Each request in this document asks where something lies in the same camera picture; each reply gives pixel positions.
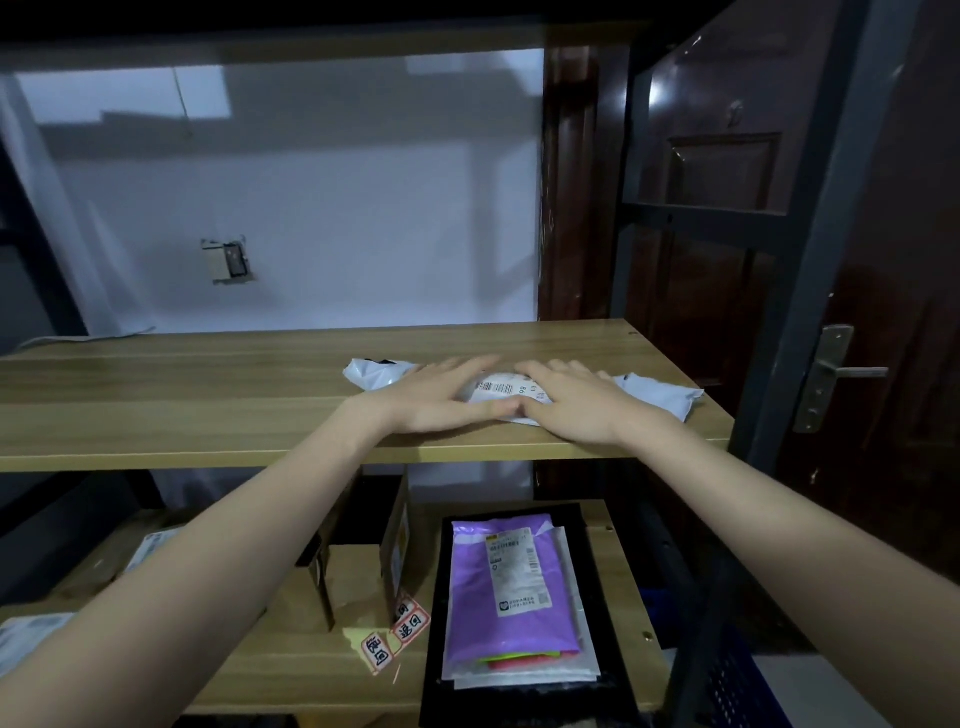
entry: hand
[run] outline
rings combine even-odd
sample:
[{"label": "hand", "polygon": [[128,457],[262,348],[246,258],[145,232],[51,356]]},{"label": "hand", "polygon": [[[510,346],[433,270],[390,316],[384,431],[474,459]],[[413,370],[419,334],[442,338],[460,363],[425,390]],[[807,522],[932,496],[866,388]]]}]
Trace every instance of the hand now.
[{"label": "hand", "polygon": [[472,404],[454,399],[499,359],[499,356],[489,355],[462,364],[459,359],[447,359],[441,364],[419,364],[389,387],[351,399],[358,405],[371,408],[375,417],[383,419],[385,434],[439,432],[512,417],[520,409],[518,398]]},{"label": "hand", "polygon": [[606,372],[594,374],[579,361],[524,361],[516,370],[539,384],[553,404],[522,398],[526,417],[555,435],[588,445],[626,445],[626,428],[638,418],[676,418],[620,389]]}]

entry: purple plastic mailing bag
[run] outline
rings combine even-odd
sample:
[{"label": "purple plastic mailing bag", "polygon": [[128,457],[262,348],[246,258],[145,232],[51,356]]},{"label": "purple plastic mailing bag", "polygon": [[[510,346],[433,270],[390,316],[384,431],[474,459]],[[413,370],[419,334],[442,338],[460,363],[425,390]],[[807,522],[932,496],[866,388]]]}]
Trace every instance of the purple plastic mailing bag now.
[{"label": "purple plastic mailing bag", "polygon": [[445,662],[580,651],[552,527],[548,514],[453,522]]}]

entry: brown door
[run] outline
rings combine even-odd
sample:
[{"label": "brown door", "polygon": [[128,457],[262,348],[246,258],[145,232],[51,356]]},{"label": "brown door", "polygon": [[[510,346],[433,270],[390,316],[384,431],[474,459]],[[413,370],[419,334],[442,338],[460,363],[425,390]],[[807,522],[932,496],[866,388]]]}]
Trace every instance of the brown door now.
[{"label": "brown door", "polygon": [[[656,68],[641,199],[786,209],[836,0],[739,0]],[[855,327],[779,478],[960,580],[960,8],[927,0],[825,323]],[[628,318],[735,413],[770,259],[640,231]]]}]

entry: blue crate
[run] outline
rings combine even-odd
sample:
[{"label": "blue crate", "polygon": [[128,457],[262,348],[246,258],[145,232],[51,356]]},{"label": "blue crate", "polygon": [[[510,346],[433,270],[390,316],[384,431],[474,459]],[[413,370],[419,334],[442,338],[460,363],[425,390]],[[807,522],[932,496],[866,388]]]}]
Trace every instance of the blue crate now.
[{"label": "blue crate", "polygon": [[[675,647],[681,626],[676,605],[665,589],[641,589],[643,603],[660,646]],[[791,728],[790,721],[757,668],[750,648],[732,626],[724,627],[717,665],[710,673],[713,728]]]}]

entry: door handle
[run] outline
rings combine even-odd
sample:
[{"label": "door handle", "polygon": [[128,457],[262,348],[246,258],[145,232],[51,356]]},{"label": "door handle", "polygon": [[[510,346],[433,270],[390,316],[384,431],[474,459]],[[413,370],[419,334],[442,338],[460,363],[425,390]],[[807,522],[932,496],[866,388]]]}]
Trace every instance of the door handle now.
[{"label": "door handle", "polygon": [[813,364],[806,375],[793,431],[812,435],[819,432],[833,399],[837,379],[881,379],[890,374],[888,367],[845,367],[847,349],[853,339],[853,327],[835,324],[824,327]]}]

